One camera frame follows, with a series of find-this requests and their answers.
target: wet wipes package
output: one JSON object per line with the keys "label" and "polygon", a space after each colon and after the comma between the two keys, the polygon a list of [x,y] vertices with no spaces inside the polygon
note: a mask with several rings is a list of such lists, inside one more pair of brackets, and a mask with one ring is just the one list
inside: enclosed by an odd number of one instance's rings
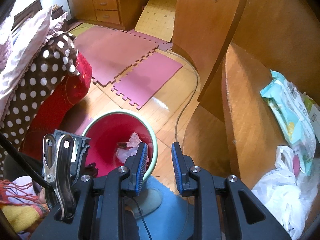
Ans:
{"label": "wet wipes package", "polygon": [[284,138],[299,156],[300,169],[309,174],[316,150],[316,138],[306,107],[297,89],[279,72],[271,71],[273,80],[260,95],[274,113]]}

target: puzzle mat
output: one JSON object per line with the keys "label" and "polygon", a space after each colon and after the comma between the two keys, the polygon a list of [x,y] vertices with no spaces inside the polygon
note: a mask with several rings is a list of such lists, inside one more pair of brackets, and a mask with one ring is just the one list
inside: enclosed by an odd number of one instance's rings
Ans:
{"label": "puzzle mat", "polygon": [[167,41],[161,40],[159,38],[150,36],[150,35],[145,34],[145,33],[137,32],[135,30],[128,31],[128,33],[131,34],[131,35],[134,35],[134,36],[138,36],[139,38],[142,38],[144,40],[148,40],[148,41],[154,42],[155,44],[157,43],[159,45],[158,49],[160,49],[162,51],[167,51],[167,50],[172,48],[172,42],[168,43]]}
{"label": "puzzle mat", "polygon": [[129,66],[158,47],[127,32],[99,26],[81,33],[75,45],[92,66],[93,82],[102,86],[113,83]]}
{"label": "puzzle mat", "polygon": [[135,31],[170,42],[177,0],[149,0]]}
{"label": "puzzle mat", "polygon": [[182,64],[158,52],[142,60],[119,83],[113,85],[112,91],[130,99],[129,104],[137,104],[139,110],[180,68]]}
{"label": "puzzle mat", "polygon": [[85,31],[89,30],[90,28],[94,27],[95,25],[90,23],[81,23],[79,26],[73,28],[71,31],[68,31],[74,36],[79,36],[81,33],[84,33]]}

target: wooden cabinet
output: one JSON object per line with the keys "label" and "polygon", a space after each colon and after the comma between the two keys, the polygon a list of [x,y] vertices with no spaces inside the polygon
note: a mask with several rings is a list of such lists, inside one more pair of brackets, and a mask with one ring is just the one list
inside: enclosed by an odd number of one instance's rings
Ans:
{"label": "wooden cabinet", "polygon": [[223,59],[245,1],[177,0],[173,51],[194,63],[201,89]]}
{"label": "wooden cabinet", "polygon": [[80,21],[132,30],[148,0],[69,0],[72,16]]}
{"label": "wooden cabinet", "polygon": [[96,21],[92,0],[69,0],[72,16],[76,19]]}

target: blue cloth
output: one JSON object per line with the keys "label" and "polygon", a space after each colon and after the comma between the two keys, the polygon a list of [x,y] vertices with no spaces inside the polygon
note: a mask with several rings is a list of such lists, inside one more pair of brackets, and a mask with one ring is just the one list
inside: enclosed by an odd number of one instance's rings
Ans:
{"label": "blue cloth", "polygon": [[[147,179],[142,190],[151,188],[162,193],[161,205],[154,212],[144,217],[152,240],[187,240],[193,234],[194,206],[175,195],[153,176]],[[137,225],[139,226],[140,240],[149,240],[141,219],[137,220]]]}

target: wooden drawer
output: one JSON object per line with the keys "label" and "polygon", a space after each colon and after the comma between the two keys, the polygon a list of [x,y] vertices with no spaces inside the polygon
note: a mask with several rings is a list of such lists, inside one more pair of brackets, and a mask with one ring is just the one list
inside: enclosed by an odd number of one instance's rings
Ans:
{"label": "wooden drawer", "polygon": [[120,24],[118,11],[96,11],[97,20],[101,22]]}
{"label": "wooden drawer", "polygon": [[96,10],[117,10],[117,0],[92,0]]}

